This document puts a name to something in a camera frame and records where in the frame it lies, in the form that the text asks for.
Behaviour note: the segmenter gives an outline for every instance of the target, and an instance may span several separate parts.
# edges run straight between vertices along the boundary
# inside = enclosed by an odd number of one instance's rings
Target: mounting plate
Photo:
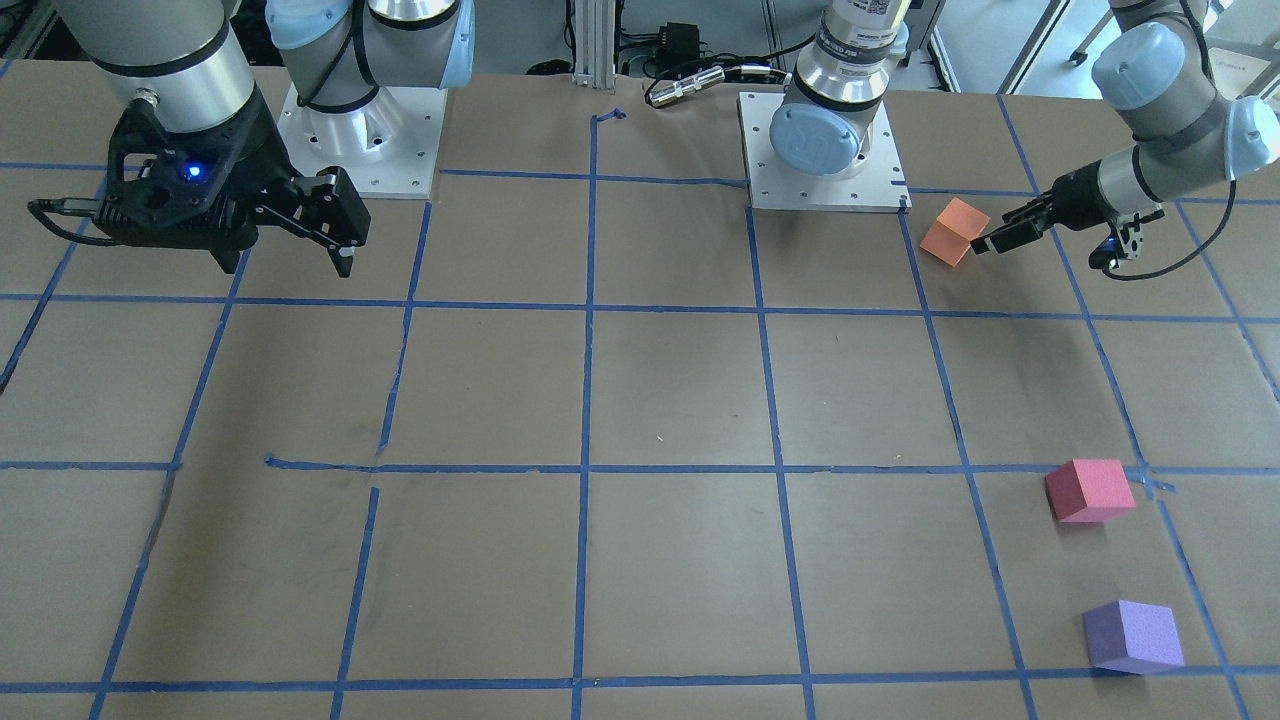
[[[361,197],[424,200],[431,196],[435,161],[440,150],[448,91],[434,87],[387,87],[404,114],[404,127],[379,147],[372,161],[349,163],[316,151],[308,123],[298,111],[297,88],[289,87],[276,127],[289,160],[301,173],[314,176],[329,165],[340,165]]]
[[[751,208],[760,210],[827,210],[897,213],[911,206],[902,161],[881,105],[872,122],[869,151],[852,177],[810,176],[788,165],[769,142],[769,123],[782,106],[780,92],[742,92],[737,97],[742,122],[746,170],[751,178]]]

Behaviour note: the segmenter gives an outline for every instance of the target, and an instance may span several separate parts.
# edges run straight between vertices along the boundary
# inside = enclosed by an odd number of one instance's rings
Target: silver robot arm segment
[[[1258,97],[1226,100],[1215,87],[1198,19],[1203,0],[1111,0],[1124,33],[1098,58],[1093,79],[1133,131],[1134,145],[1068,173],[1005,225],[973,242],[1006,252],[1055,224],[1111,233],[1089,256],[1112,270],[1138,256],[1142,225],[1161,202],[1234,182],[1280,158],[1280,120]]]
[[[769,141],[810,176],[860,169],[890,74],[906,54],[908,0],[831,0],[769,126]]]
[[[338,274],[369,234],[342,168],[307,178],[289,163],[220,0],[55,0],[76,40],[125,102],[102,200],[33,200],[54,234],[99,246],[206,250],[227,273],[279,225],[323,246]],[[133,167],[141,163],[141,170]],[[51,215],[90,218],[105,237]]]

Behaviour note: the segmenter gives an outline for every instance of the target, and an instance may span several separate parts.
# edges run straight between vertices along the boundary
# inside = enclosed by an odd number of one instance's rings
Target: orange foam cube
[[[959,197],[951,199],[929,232],[924,233],[920,250],[955,268],[969,252],[969,243],[987,229],[991,218]]]

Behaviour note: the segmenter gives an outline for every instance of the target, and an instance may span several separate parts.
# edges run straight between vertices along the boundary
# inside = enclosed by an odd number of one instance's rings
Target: purple foam cube
[[[1153,675],[1183,667],[1183,643],[1172,609],[1117,600],[1084,614],[1094,667]]]

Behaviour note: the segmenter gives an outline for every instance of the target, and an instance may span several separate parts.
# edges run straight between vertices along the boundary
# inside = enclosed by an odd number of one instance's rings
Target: light blue joint cap
[[[449,47],[449,59],[444,64],[444,76],[440,78],[440,87],[463,87],[471,82],[471,67],[475,60],[476,46],[476,8],[475,0],[462,0],[458,8],[458,24],[453,31],[453,46]]]
[[[271,44],[280,50],[297,50],[315,42],[342,22],[352,0],[266,0],[266,26]]]
[[[911,44],[911,28],[902,23],[902,27],[897,28],[897,36],[893,38],[893,47],[890,50],[890,55],[906,56],[906,46]]]
[[[1148,22],[1121,35],[1093,63],[1093,83],[1116,110],[1137,110],[1169,91],[1187,61],[1183,38]]]
[[[769,142],[788,165],[810,176],[833,176],[854,163],[861,141],[852,123],[804,102],[787,102],[773,114]]]
[[[1239,179],[1280,159],[1280,119],[1261,97],[1242,97],[1226,113],[1226,179]]]

